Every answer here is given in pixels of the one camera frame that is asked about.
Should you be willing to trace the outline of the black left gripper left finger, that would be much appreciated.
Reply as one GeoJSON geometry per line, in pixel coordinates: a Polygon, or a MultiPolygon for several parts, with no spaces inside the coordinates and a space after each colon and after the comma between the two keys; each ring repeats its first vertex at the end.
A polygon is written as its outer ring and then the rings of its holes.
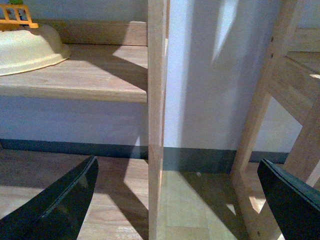
{"type": "Polygon", "coordinates": [[[98,159],[90,156],[0,220],[2,240],[75,240],[93,198],[98,159]]]}

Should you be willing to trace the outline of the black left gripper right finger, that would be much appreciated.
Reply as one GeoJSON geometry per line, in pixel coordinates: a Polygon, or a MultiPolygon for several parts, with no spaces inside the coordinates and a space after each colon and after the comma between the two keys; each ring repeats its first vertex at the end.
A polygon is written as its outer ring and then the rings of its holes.
{"type": "Polygon", "coordinates": [[[267,159],[257,174],[271,212],[286,240],[320,238],[320,192],[267,159]]]}

